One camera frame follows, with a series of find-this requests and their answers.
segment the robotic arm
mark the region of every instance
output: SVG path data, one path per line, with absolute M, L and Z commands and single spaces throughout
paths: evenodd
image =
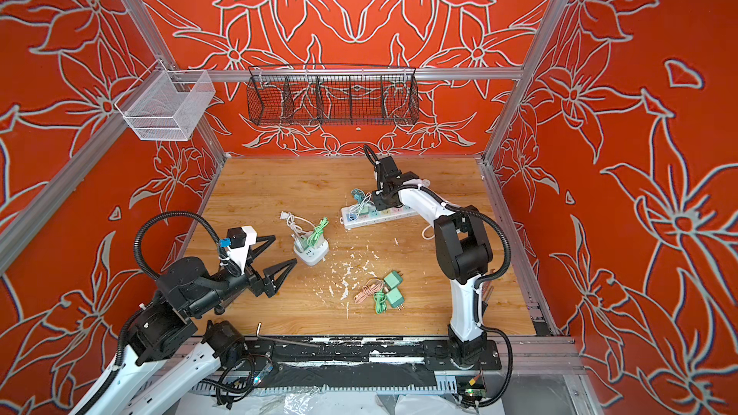
M 372 202 L 377 210 L 403 205 L 417 211 L 435 232 L 438 265 L 451 282 L 452 316 L 449 351 L 454 363 L 468 369 L 486 349 L 487 331 L 482 324 L 480 287 L 501 277 L 510 265 L 510 247 L 502 229 L 475 207 L 457 207 L 428 189 L 419 176 L 402 173 L 391 156 L 377 158 L 369 146 L 364 153 L 374 166 L 377 189 Z M 505 259 L 500 270 L 485 276 L 492 249 L 484 229 L 489 224 L 500 236 Z
M 189 217 L 205 226 L 217 244 L 224 268 L 211 275 L 202 260 L 187 256 L 172 263 L 162 274 L 151 269 L 141 253 L 143 235 L 155 223 L 171 217 Z M 149 377 L 197 333 L 192 318 L 202 318 L 211 309 L 217 315 L 223 314 L 226 306 L 246 289 L 256 296 L 266 293 L 268 297 L 279 291 L 297 264 L 296 259 L 266 268 L 263 277 L 251 266 L 275 239 L 257 236 L 251 226 L 232 227 L 226 239 L 219 239 L 203 217 L 187 211 L 168 211 L 147 221 L 136 235 L 134 257 L 141 270 L 156 282 L 158 290 L 151 303 L 145 307 L 142 304 L 125 323 L 118 336 L 115 359 L 71 414 L 107 415 L 124 409 L 135 415 L 164 413 L 219 367 L 233 368 L 249 359 L 244 337 L 228 321 L 208 323 L 200 344 L 152 387 L 131 400 Z M 251 388 L 247 385 L 221 389 L 245 393 Z

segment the white mesh basket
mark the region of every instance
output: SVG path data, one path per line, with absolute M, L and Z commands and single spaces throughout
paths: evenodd
M 166 71 L 157 71 L 151 75 L 153 80 L 141 96 L 127 109 L 120 111 L 139 138 L 159 141 L 189 140 L 216 94 L 208 71 L 197 72 L 201 74 L 188 92 L 179 91 Z

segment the wire basket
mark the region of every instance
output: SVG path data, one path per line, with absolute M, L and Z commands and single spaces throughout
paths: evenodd
M 332 66 L 320 65 L 304 73 L 284 66 L 249 68 L 249 120 L 256 125 L 413 125 L 418 121 L 414 68 Z M 281 70 L 269 74 L 271 68 Z
M 142 140 L 187 141 L 208 108 L 216 89 L 208 71 L 192 71 L 199 77 L 187 91 L 187 84 L 175 85 L 167 71 L 156 71 L 147 79 L 137 100 L 120 110 L 123 118 Z

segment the black wire basket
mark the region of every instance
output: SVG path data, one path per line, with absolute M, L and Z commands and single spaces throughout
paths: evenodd
M 418 121 L 414 68 L 311 65 L 304 70 L 275 65 L 254 66 L 249 72 L 249 120 L 256 125 L 413 125 Z

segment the power strip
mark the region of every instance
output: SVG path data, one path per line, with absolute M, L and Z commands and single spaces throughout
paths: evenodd
M 364 215 L 359 215 L 355 220 L 351 221 L 348 219 L 348 209 L 350 207 L 344 207 L 341 209 L 341 223 L 343 226 L 350 230 L 354 227 L 369 226 L 376 223 L 383 223 L 385 221 L 392 221 L 393 219 L 401 219 L 407 217 L 415 217 L 418 212 L 414 211 L 408 206 L 392 207 L 386 210 L 377 211 L 376 209 L 369 211 Z

